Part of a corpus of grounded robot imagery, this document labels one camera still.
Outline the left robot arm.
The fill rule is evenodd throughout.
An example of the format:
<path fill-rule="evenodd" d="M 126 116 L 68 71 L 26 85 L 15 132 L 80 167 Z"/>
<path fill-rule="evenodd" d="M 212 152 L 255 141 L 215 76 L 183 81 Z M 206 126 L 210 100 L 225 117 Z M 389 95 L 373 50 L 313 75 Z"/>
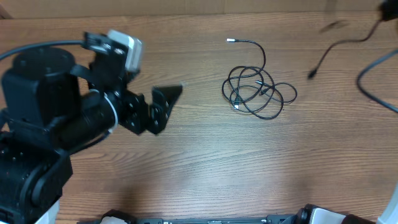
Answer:
<path fill-rule="evenodd" d="M 63 42 L 10 50 L 2 76 L 1 222 L 53 223 L 71 156 L 123 126 L 135 134 L 160 133 L 182 86 L 152 89 L 152 103 L 128 90 L 137 70 L 126 68 L 122 47 L 95 52 L 84 67 Z"/>

